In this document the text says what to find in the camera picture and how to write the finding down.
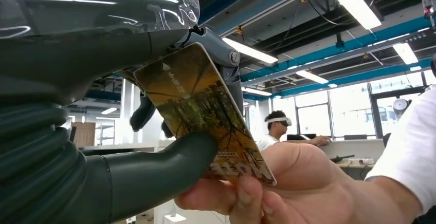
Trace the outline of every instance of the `ceiling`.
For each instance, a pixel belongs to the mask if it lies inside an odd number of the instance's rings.
[[[204,26],[279,59],[271,65],[241,55],[243,85],[274,95],[295,93],[301,87],[313,85],[314,82],[296,75],[297,69],[304,68],[328,80],[335,80],[400,65],[403,61],[392,49],[392,43],[410,39],[409,44],[419,59],[436,53],[434,30],[418,32],[429,24],[422,20],[422,0],[374,0],[372,8],[382,19],[382,25],[372,31],[363,29],[336,0],[309,0],[310,3],[299,0],[199,1]],[[234,33],[237,25],[242,26],[242,35]],[[384,42],[404,34],[408,35]],[[377,45],[366,50],[368,45],[377,43],[383,43],[383,47]],[[109,96],[110,104],[119,105],[121,81],[117,76],[97,80],[86,102],[72,107],[100,111]],[[261,98],[251,94],[244,97]],[[90,106],[90,102],[102,103],[102,106]]]

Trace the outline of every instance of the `man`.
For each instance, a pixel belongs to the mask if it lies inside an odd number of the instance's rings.
[[[280,142],[280,137],[286,134],[287,127],[291,126],[291,121],[283,111],[273,111],[265,118],[268,124],[268,135],[256,142],[259,150],[264,150],[271,145]],[[315,146],[324,146],[330,142],[328,137],[320,136],[312,140],[287,140],[290,143],[308,143]]]
[[[230,215],[232,224],[410,224],[436,205],[436,89],[406,110],[366,181],[314,146],[277,143],[263,155],[276,186],[201,179],[177,203]]]

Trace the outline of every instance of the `white sleeve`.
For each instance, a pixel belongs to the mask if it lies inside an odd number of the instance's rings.
[[[375,176],[407,187],[424,213],[436,205],[436,89],[420,95],[400,118],[367,179]]]

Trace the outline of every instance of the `robotic hand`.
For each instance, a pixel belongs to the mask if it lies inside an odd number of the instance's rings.
[[[84,156],[60,125],[62,106],[113,72],[199,42],[242,109],[239,54],[196,26],[198,0],[0,0],[0,223],[103,224],[194,185],[217,153],[190,134],[162,153]],[[147,97],[131,119],[143,127]]]

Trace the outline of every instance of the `electrical outlet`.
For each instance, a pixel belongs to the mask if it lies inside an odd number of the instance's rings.
[[[348,163],[351,165],[370,165],[374,164],[373,158],[350,158]]]

